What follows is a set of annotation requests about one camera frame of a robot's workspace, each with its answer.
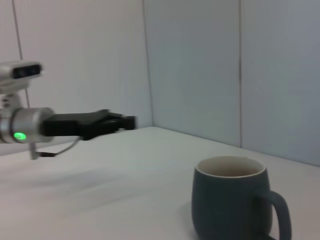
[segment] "camera sensor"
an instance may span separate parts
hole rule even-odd
[[[24,67],[17,67],[12,71],[12,78],[13,79],[22,79],[26,77],[31,77],[35,75],[39,75],[41,73],[41,66],[40,65],[31,65],[31,66],[24,66]]]

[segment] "green led light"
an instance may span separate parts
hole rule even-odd
[[[27,136],[22,132],[16,132],[13,136],[18,140],[26,140],[27,139]]]

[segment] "white wall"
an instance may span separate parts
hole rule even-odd
[[[239,146],[239,1],[144,2],[155,125]]]
[[[142,0],[16,0],[25,60],[45,75],[31,107],[56,113],[110,109],[152,125]],[[70,138],[60,138],[65,142]]]
[[[17,31],[12,0],[0,0],[0,63],[20,60]],[[21,101],[26,104],[26,94],[20,92]],[[25,144],[0,144],[0,155],[22,152]]]
[[[320,1],[242,4],[243,147],[320,165]]]

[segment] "mug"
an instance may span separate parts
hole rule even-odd
[[[291,240],[285,199],[270,190],[267,168],[247,157],[220,156],[195,168],[192,221],[200,240],[274,240],[272,205],[280,240]]]

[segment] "table surface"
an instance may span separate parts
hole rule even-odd
[[[196,240],[194,166],[215,156],[262,161],[289,205],[293,239],[320,239],[319,167],[157,127],[81,142],[57,158],[2,156],[0,239]]]

